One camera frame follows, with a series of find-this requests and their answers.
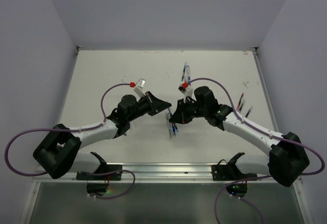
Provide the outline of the grey pen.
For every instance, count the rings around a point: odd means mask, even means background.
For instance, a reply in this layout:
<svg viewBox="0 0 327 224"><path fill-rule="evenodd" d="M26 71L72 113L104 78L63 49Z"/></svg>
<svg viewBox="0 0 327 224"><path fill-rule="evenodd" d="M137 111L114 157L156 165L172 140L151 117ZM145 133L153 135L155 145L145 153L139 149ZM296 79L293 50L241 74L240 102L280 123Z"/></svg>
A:
<svg viewBox="0 0 327 224"><path fill-rule="evenodd" d="M172 132L172 129L171 129L171 125L169 123L168 113L166 113L165 116L166 116L166 122L167 122L167 127L168 127L168 131L169 131L169 135L170 135L170 138L172 138L173 137L173 132Z"/></svg>

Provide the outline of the clear pen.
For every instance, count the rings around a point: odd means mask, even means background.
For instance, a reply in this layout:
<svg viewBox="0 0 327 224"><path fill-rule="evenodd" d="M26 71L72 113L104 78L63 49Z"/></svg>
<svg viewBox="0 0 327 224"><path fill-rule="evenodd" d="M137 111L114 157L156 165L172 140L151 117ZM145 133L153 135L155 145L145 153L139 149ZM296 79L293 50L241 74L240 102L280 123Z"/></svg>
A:
<svg viewBox="0 0 327 224"><path fill-rule="evenodd" d="M176 130L175 130L173 123L170 122L170 126L171 126L173 136L176 136Z"/></svg>

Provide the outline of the blue capped pen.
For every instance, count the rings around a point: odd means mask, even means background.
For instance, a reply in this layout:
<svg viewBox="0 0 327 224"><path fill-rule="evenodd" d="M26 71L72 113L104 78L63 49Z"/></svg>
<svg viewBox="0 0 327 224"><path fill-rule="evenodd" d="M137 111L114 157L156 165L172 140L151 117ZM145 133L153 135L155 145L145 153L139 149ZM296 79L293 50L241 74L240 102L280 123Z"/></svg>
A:
<svg viewBox="0 0 327 224"><path fill-rule="evenodd" d="M186 66L186 74L187 74L187 83L191 83L191 69L190 69L190 66L187 65Z"/></svg>

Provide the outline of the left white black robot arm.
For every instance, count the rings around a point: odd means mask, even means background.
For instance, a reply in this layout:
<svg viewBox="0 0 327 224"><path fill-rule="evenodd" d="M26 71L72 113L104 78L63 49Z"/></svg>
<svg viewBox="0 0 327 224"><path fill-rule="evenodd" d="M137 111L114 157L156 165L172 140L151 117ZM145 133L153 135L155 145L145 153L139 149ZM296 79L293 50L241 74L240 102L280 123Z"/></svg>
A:
<svg viewBox="0 0 327 224"><path fill-rule="evenodd" d="M96 152L80 150L88 145L116 139L130 129L130 122L145 114L154 116L171 107L171 103L156 98L147 91L140 99L128 94L121 98L117 107L96 125L67 128L58 124L52 128L33 152L33 158L52 179L68 172L76 172L78 179L101 179L110 172L107 162Z"/></svg>

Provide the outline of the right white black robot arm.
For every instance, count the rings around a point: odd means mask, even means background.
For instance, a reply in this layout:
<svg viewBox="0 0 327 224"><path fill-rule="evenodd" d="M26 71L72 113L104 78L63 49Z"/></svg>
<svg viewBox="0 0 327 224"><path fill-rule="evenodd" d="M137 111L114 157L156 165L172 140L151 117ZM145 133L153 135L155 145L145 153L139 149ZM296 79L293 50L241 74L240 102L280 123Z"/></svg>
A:
<svg viewBox="0 0 327 224"><path fill-rule="evenodd" d="M219 103L207 86L192 89L188 84L182 84L178 89L184 97L178 100L169 119L171 123L185 125L194 118L204 118L211 126L237 135L263 152L261 156L237 153L225 165L213 165L214 180L243 180L268 175L289 187L309 166L309 158L296 134L283 135L248 120L232 107Z"/></svg>

